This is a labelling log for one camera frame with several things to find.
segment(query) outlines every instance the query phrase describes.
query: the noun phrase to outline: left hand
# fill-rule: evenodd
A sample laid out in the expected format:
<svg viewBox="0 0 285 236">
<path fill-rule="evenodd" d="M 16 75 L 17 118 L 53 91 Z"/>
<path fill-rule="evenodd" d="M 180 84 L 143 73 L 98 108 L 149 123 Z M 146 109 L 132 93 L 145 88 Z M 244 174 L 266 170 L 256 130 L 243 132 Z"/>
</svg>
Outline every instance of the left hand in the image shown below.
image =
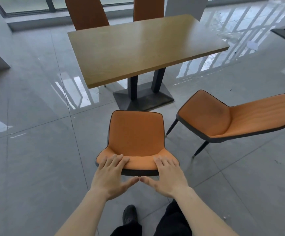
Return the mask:
<svg viewBox="0 0 285 236">
<path fill-rule="evenodd" d="M 99 167 L 94 174 L 90 192 L 100 194 L 106 201 L 114 199 L 123 194 L 129 187 L 139 181 L 139 177 L 132 177 L 126 182 L 121 182 L 121 172 L 128 158 L 123 158 L 123 155 L 105 157 L 99 164 Z"/>
</svg>

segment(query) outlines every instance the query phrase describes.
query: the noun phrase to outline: black pants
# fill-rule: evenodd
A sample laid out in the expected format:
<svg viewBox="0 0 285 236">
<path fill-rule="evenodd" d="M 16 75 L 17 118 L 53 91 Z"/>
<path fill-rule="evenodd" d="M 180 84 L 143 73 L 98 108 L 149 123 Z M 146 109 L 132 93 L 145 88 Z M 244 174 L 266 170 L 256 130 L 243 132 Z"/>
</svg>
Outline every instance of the black pants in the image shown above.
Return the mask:
<svg viewBox="0 0 285 236">
<path fill-rule="evenodd" d="M 137 222 L 119 226 L 111 236 L 141 236 L 142 226 Z M 173 200 L 165 210 L 154 236 L 192 236 L 191 228 L 188 225 L 177 202 Z"/>
</svg>

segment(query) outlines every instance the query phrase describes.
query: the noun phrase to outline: forearm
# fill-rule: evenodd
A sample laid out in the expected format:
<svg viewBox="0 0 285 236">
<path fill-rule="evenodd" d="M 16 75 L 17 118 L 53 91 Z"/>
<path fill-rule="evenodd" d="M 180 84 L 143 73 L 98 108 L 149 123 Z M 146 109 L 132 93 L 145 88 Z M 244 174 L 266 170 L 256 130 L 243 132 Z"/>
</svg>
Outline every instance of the forearm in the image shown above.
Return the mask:
<svg viewBox="0 0 285 236">
<path fill-rule="evenodd" d="M 104 197 L 88 191 L 78 208 L 66 220 L 55 236 L 94 236 L 105 203 Z"/>
<path fill-rule="evenodd" d="M 237 235 L 200 199 L 192 188 L 180 190 L 174 198 L 195 236 Z"/>
</svg>

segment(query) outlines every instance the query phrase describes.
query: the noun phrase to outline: gray tile floor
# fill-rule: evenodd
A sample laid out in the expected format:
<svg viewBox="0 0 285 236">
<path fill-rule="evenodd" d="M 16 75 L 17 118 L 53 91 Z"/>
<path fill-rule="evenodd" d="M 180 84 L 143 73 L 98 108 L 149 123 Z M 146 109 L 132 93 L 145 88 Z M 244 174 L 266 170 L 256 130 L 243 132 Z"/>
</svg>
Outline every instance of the gray tile floor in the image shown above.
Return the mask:
<svg viewBox="0 0 285 236">
<path fill-rule="evenodd" d="M 285 0 L 207 8 L 201 22 L 230 48 L 166 69 L 175 102 L 154 110 L 166 130 L 199 89 L 228 105 L 285 93 L 285 40 L 269 32 L 285 25 Z M 118 109 L 112 92 L 127 88 L 126 80 L 86 88 L 72 30 L 13 34 L 12 68 L 0 72 L 0 235 L 54 235 L 90 187 Z M 247 49 L 249 40 L 258 51 Z M 139 83 L 152 76 L 140 75 Z M 285 129 L 209 144 L 192 160 L 202 143 L 180 123 L 165 140 L 204 202 L 240 235 L 285 235 Z M 109 235 L 135 204 L 143 234 L 152 235 L 170 201 L 139 182 L 107 203 L 97 234 Z"/>
</svg>

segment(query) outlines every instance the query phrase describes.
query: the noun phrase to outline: table base plate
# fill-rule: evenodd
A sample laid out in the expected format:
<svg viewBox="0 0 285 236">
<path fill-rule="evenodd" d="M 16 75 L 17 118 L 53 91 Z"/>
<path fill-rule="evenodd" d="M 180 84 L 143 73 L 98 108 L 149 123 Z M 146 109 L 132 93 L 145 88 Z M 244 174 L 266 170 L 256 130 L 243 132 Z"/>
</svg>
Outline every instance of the table base plate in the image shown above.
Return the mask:
<svg viewBox="0 0 285 236">
<path fill-rule="evenodd" d="M 162 83 L 160 91 L 154 93 L 151 90 L 152 82 L 140 84 L 137 87 L 137 99 L 131 100 L 128 89 L 123 89 L 113 93 L 120 110 L 127 111 L 149 111 L 162 105 L 174 101 L 174 98 Z"/>
</svg>

